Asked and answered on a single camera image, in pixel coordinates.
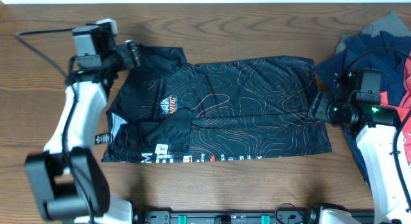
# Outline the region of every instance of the gray cloth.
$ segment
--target gray cloth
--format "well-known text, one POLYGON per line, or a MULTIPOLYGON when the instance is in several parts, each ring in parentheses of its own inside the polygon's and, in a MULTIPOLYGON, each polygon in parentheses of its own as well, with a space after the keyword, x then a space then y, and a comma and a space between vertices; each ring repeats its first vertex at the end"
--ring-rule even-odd
MULTIPOLYGON (((386 31, 396 37, 411 36, 411 31, 394 12, 389 13, 382 19, 378 19, 377 21, 366 25, 362 29, 361 35, 370 35, 371 37, 375 37, 380 35, 381 31, 386 31)), ((353 34, 343 35, 341 37, 341 41, 335 49, 335 54, 338 54, 347 47, 345 40, 351 36, 353 36, 353 34)))

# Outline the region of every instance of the pile of clothes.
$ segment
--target pile of clothes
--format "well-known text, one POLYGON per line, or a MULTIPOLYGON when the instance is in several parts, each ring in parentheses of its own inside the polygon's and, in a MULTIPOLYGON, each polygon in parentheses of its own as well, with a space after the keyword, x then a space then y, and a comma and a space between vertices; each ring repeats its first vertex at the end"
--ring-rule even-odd
MULTIPOLYGON (((411 31, 401 19, 390 13, 386 17, 366 26, 359 35, 344 35, 337 46, 335 55, 329 60, 316 65, 315 70, 321 80, 335 93, 337 85, 335 74, 340 74, 356 57, 379 47, 392 47, 406 53, 411 51, 411 31)), ((354 68, 371 68, 381 71, 382 105, 397 108, 401 120, 404 120, 411 107, 411 61, 406 56, 393 51, 380 51, 362 58, 354 68)), ((408 164, 411 163, 411 121, 403 129, 405 151, 408 164)), ((344 130, 344 135, 354 159, 368 182, 364 159, 356 145, 355 138, 344 130)))

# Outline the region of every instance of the garment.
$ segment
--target garment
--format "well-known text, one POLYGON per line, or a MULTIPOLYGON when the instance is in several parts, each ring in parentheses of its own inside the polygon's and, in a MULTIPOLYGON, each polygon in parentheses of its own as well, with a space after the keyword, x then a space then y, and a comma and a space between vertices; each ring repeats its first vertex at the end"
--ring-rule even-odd
POLYGON ((278 56, 186 63, 180 48, 141 46, 107 111, 114 136, 103 162, 203 162, 331 151, 307 112, 313 61, 278 56))
MULTIPOLYGON (((361 35, 370 35, 371 37, 375 37, 380 35, 381 31, 386 31, 396 37, 411 36, 411 31, 394 12, 391 12, 384 18, 378 19, 377 21, 366 25, 362 29, 361 35)), ((341 41, 335 49, 335 54, 338 54, 346 49, 347 44, 345 43, 345 40, 351 36, 353 36, 353 34, 343 35, 341 37, 341 41)))
MULTIPOLYGON (((395 37, 385 31, 379 36, 353 35, 346 41, 347 48, 334 55, 325 62, 316 65, 315 70, 320 79, 335 93, 337 85, 334 82, 335 73, 341 74, 356 57, 366 51, 379 47, 394 47, 407 53, 411 50, 411 37, 395 37)), ((373 68, 381 71, 381 91, 386 91, 390 105, 398 106, 405 95, 405 89, 401 82, 404 79, 404 64, 406 58, 392 51, 380 51, 359 60, 354 68, 373 68)), ((358 169, 368 182, 367 168, 364 159, 356 145, 355 138, 349 129, 343 128, 345 139, 353 153, 358 169)))
POLYGON ((406 92, 399 106, 401 108, 411 108, 411 60, 408 58, 404 67, 404 88, 406 92))
MULTIPOLYGON (((388 103, 387 93, 382 92, 380 93, 380 95, 381 95, 381 105, 396 108, 400 120, 404 121, 410 109, 391 106, 388 103)), ((404 143, 405 157, 407 158, 408 165, 410 165, 411 164, 411 119, 409 119, 407 123, 405 123, 405 126, 403 128, 403 135, 404 135, 404 140, 405 140, 405 143, 404 143)))

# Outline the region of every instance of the wooden table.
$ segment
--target wooden table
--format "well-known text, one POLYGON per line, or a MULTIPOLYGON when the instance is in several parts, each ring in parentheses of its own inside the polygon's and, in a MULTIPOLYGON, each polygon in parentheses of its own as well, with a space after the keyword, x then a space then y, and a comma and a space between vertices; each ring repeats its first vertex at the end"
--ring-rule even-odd
MULTIPOLYGON (((409 4, 101 4, 10 5, 0 12, 0 222, 41 222, 23 162, 40 152, 63 109, 63 78, 20 45, 18 31, 83 26, 111 17, 126 39, 183 47, 188 62, 295 55, 320 63, 341 35, 358 33, 395 11, 411 27, 409 4)), ((28 37, 61 66, 75 53, 70 33, 28 37)), ((120 73, 110 101, 123 84, 120 73)), ((272 211, 283 202, 373 208, 339 128, 327 126, 333 153, 193 164, 100 164, 113 194, 137 208, 174 211, 272 211)), ((97 133, 107 131, 105 114, 97 133)), ((94 147, 100 161, 105 145, 94 147)))

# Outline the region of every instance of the logo patch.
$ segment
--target logo patch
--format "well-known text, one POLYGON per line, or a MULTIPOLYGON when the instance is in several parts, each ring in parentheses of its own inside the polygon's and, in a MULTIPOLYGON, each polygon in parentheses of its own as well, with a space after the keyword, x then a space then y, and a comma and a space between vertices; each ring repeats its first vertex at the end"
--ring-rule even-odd
POLYGON ((177 97, 169 96, 160 101, 160 107, 163 115, 172 115, 178 110, 177 97))

